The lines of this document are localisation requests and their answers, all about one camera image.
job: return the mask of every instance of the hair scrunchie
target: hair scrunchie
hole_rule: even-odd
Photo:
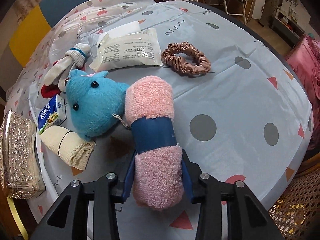
[[[198,65],[188,63],[183,57],[175,54],[184,53],[197,61]],[[182,43],[170,43],[168,48],[161,54],[161,59],[167,65],[183,74],[198,75],[205,74],[211,70],[211,62],[195,46],[187,41]]]

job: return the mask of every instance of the tissue pack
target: tissue pack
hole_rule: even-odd
[[[52,125],[62,124],[66,118],[64,99],[59,95],[55,95],[39,113],[39,134],[42,134],[45,129]]]

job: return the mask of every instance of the embossed silver box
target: embossed silver box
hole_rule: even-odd
[[[36,125],[9,110],[0,128],[0,183],[6,197],[29,199],[45,190],[35,138]]]

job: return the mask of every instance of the wicker chair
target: wicker chair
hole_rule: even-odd
[[[320,240],[320,163],[305,167],[269,210],[286,240]]]

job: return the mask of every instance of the round table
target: round table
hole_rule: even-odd
[[[188,77],[165,66],[136,66],[111,71],[108,78],[127,84],[147,75],[166,80],[173,88],[176,138],[190,161],[219,181],[243,180],[264,207],[270,208],[307,149],[313,129],[311,104],[290,67],[262,38],[225,13],[202,6],[153,0],[91,0],[77,6],[39,44],[10,91],[6,109],[37,123],[48,102],[39,93],[43,75],[52,64],[75,44],[87,43],[92,55],[86,71],[92,73],[88,65],[96,57],[99,33],[137,20],[141,29],[156,29],[161,50],[171,42],[193,44],[211,60],[214,73]],[[62,126],[74,131],[66,105],[67,120]],[[96,180],[134,150],[131,132],[122,125],[96,138],[96,143],[86,170],[80,172],[37,137],[47,190],[28,204],[38,222],[72,180]],[[226,238],[226,206],[222,205]],[[116,204],[116,209],[123,240],[195,239],[199,205],[185,197],[162,212],[138,207],[132,196],[125,204]],[[92,237],[92,203],[88,221],[88,236]]]

